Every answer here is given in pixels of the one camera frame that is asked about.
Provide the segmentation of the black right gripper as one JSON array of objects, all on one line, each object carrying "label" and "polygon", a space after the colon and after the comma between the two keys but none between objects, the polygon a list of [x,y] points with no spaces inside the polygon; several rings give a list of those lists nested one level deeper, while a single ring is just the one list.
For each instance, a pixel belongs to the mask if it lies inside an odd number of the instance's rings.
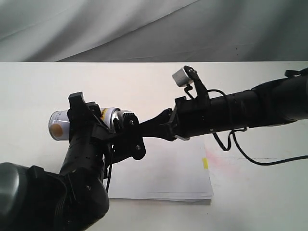
[{"label": "black right gripper", "polygon": [[174,110],[165,109],[156,117],[140,124],[143,137],[174,141],[231,130],[230,111],[224,97],[210,99],[205,106],[197,99],[175,99]]}]

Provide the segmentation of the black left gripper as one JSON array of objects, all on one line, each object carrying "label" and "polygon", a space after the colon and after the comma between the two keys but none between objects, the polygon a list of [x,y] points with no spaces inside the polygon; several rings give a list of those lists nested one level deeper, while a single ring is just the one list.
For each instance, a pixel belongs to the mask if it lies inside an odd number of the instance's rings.
[{"label": "black left gripper", "polygon": [[[83,129],[98,125],[107,133],[111,133],[101,119],[101,108],[96,102],[86,103],[83,92],[70,94],[68,100],[70,104],[67,112],[70,122],[70,142],[60,175],[64,176],[79,168],[84,168],[98,178],[104,178],[105,162],[111,153],[111,143],[93,137],[89,129]],[[146,150],[137,116],[131,111],[118,111],[117,118],[114,120],[114,128],[112,163],[115,164],[130,157],[135,160],[143,159]]]}]

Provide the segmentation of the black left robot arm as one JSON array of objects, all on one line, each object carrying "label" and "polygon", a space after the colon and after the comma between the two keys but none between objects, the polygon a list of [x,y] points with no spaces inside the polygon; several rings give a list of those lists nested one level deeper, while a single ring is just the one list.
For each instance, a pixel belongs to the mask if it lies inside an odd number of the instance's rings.
[{"label": "black left robot arm", "polygon": [[145,156],[139,120],[131,111],[68,98],[48,127],[56,141],[69,141],[59,173],[38,166],[0,165],[0,228],[3,231],[84,231],[109,210],[114,163]]}]

